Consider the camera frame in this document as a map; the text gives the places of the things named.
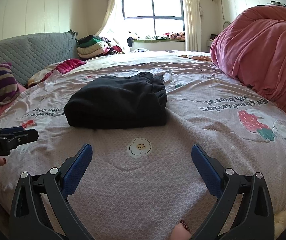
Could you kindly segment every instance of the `striped pillow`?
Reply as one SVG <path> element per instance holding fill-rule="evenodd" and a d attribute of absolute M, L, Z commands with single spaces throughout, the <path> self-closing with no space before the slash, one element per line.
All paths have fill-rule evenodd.
<path fill-rule="evenodd" d="M 0 64 L 0 106 L 14 101 L 20 94 L 10 63 Z"/>

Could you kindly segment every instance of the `curtain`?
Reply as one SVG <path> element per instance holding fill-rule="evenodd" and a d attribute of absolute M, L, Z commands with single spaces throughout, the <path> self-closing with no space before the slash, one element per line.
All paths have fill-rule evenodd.
<path fill-rule="evenodd" d="M 95 36 L 106 37 L 119 45 L 123 52 L 129 52 L 129 46 L 127 44 L 129 33 L 124 29 L 121 0 L 108 0 L 107 12 L 102 27 Z"/>
<path fill-rule="evenodd" d="M 201 16 L 200 0 L 184 0 L 185 13 L 185 49 L 201 51 Z"/>

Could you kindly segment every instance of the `black window frame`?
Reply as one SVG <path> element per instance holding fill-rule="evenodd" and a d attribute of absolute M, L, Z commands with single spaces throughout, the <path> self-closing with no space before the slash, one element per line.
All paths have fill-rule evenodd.
<path fill-rule="evenodd" d="M 154 0 L 152 0 L 152 10 L 153 15 L 152 16 L 135 16 L 135 17 L 125 17 L 125 11 L 124 11 L 124 0 L 122 0 L 122 12 L 123 12 L 123 18 L 126 19 L 153 19 L 154 21 L 154 34 L 156 35 L 156 27 L 155 27 L 155 19 L 168 19 L 168 20 L 181 20 L 183 21 L 183 31 L 185 31 L 185 21 L 184 21 L 184 10 L 183 10 L 183 0 L 180 0 L 181 2 L 181 12 L 182 16 L 156 16 L 154 12 Z"/>

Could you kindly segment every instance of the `headboard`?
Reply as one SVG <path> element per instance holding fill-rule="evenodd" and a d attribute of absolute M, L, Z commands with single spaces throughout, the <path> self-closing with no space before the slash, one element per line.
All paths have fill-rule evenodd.
<path fill-rule="evenodd" d="M 0 41 L 0 63 L 12 64 L 13 76 L 25 85 L 28 79 L 55 62 L 79 58 L 76 32 L 37 33 Z"/>

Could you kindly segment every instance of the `window sill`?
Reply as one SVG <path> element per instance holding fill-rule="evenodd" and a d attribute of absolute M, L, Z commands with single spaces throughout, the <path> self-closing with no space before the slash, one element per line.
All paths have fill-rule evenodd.
<path fill-rule="evenodd" d="M 144 42 L 144 43 L 154 43 L 154 42 L 164 42 L 164 41 L 179 41 L 179 42 L 185 42 L 181 40 L 171 40 L 171 39 L 145 39 L 145 40 L 133 40 L 132 42 Z"/>

